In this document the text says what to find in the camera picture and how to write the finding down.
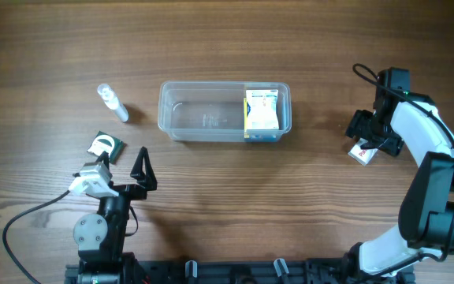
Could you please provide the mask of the white caplet medicine box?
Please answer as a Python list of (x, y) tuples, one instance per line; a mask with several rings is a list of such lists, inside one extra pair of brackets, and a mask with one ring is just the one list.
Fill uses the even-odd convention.
[(360, 138), (358, 142), (351, 148), (348, 152), (348, 155), (351, 156), (354, 160), (360, 163), (362, 166), (366, 166), (372, 158), (377, 154), (378, 149), (363, 149), (363, 145), (367, 141)]

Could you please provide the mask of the white Hansaplast plaster box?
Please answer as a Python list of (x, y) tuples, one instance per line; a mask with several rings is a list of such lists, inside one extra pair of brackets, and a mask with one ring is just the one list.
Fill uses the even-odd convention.
[(244, 98), (244, 130), (278, 129), (278, 90), (246, 90)]

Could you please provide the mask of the blue lozenge box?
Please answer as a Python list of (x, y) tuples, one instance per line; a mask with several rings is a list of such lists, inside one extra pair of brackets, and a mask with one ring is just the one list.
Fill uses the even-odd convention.
[(274, 130), (278, 131), (278, 129), (264, 129), (264, 130), (244, 130), (244, 139), (246, 141), (251, 141), (251, 142), (273, 142), (276, 140), (276, 136), (274, 134)]

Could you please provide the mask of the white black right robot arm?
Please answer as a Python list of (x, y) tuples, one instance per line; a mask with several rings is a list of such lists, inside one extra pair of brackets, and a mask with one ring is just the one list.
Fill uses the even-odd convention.
[(397, 224), (345, 253), (341, 277), (357, 282), (395, 278), (425, 259), (454, 255), (454, 135), (426, 95), (378, 95), (373, 111), (357, 110), (346, 135), (363, 151), (397, 156), (407, 146), (418, 171), (400, 206)]

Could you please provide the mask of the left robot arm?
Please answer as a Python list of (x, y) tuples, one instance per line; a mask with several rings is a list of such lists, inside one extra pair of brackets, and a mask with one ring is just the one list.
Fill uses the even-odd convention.
[(110, 157), (103, 152), (93, 163), (86, 163), (69, 191), (85, 194), (99, 201), (96, 213), (81, 217), (74, 226), (73, 238), (78, 245), (78, 266), (68, 266), (66, 283), (149, 283), (150, 275), (132, 252), (124, 252), (130, 216), (135, 216), (131, 202), (145, 200), (158, 182), (152, 170), (148, 150), (142, 147), (130, 177), (134, 184), (115, 185), (110, 173)]

